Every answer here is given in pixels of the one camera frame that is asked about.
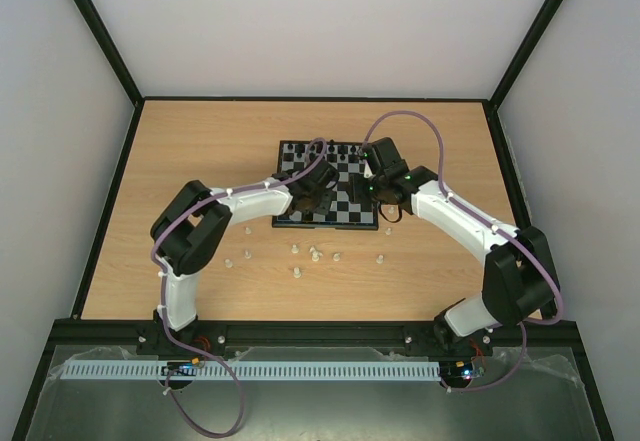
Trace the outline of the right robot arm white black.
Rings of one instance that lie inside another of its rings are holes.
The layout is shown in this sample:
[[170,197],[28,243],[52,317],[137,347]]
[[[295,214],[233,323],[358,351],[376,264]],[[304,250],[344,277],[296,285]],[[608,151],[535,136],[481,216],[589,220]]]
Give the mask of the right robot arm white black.
[[489,216],[454,193],[441,172],[410,169],[389,137],[363,144],[359,156],[365,171],[350,178],[352,198],[394,205],[433,224],[483,267],[481,292],[434,319],[434,337],[443,350],[458,352],[477,332],[515,326],[559,301],[549,245],[539,229],[520,230]]

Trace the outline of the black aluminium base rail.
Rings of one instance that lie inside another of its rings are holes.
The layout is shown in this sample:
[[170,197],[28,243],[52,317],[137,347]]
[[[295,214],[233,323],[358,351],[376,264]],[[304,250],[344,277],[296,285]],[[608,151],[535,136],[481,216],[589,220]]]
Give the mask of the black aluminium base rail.
[[[411,354],[439,349],[430,321],[382,322],[268,322],[197,321],[178,334],[188,343],[198,336],[214,351],[249,346],[373,347],[407,350]],[[152,320],[59,319],[51,328],[51,345],[134,345],[153,349],[164,337]]]

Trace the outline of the black cage frame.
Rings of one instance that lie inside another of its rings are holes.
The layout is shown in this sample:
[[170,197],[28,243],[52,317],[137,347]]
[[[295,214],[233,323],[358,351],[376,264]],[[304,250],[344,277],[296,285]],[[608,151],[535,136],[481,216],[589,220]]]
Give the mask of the black cage frame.
[[[517,179],[515,158],[511,149],[507,146],[507,137],[504,132],[504,128],[500,124],[498,108],[506,99],[507,94],[513,87],[521,71],[524,69],[526,62],[534,52],[534,48],[542,38],[563,1],[564,0],[544,0],[513,59],[509,63],[505,74],[502,76],[495,92],[490,98],[412,97],[407,99],[408,101],[418,103],[480,103],[482,105],[511,210],[515,216],[516,224],[519,226],[529,225],[531,223],[531,214],[525,203],[524,187]],[[105,202],[102,206],[99,223],[92,239],[91,249],[83,268],[82,277],[78,284],[78,290],[70,311],[70,316],[56,320],[52,324],[52,333],[49,335],[46,346],[41,355],[41,359],[38,362],[33,380],[29,387],[29,391],[27,392],[23,408],[12,435],[14,440],[24,440],[27,438],[28,431],[34,419],[37,402],[44,387],[46,370],[51,367],[53,349],[55,346],[63,345],[69,342],[69,340],[74,343],[78,343],[84,338],[90,339],[94,334],[100,334],[104,339],[114,342],[118,339],[118,333],[122,332],[130,334],[132,332],[133,323],[131,321],[89,322],[82,321],[80,319],[80,314],[86,304],[89,288],[97,266],[98,257],[106,236],[107,227],[111,220],[117,194],[121,186],[126,164],[139,126],[139,121],[144,105],[147,101],[391,103],[394,101],[398,102],[400,100],[398,97],[381,96],[144,96],[135,86],[135,82],[126,68],[124,60],[117,50],[117,47],[109,34],[106,25],[100,17],[93,0],[73,0],[73,2],[106,57],[106,60],[109,62],[110,67],[118,78],[118,81],[123,85],[130,104],[133,106],[133,112],[131,120],[127,125],[126,136],[119,153],[117,164],[115,165],[114,174],[109,183],[109,190],[107,191]],[[71,334],[71,338],[65,338],[63,336],[65,333]]]

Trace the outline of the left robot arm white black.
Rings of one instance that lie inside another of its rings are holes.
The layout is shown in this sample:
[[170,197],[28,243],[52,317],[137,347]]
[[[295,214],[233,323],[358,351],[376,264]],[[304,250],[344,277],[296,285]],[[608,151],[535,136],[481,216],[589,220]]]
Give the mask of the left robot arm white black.
[[280,172],[235,188],[187,182],[150,230],[151,259],[162,279],[157,312],[165,326],[180,331],[196,320],[200,272],[228,227],[261,217],[312,213],[331,198],[338,178],[336,168],[317,159],[300,172]]

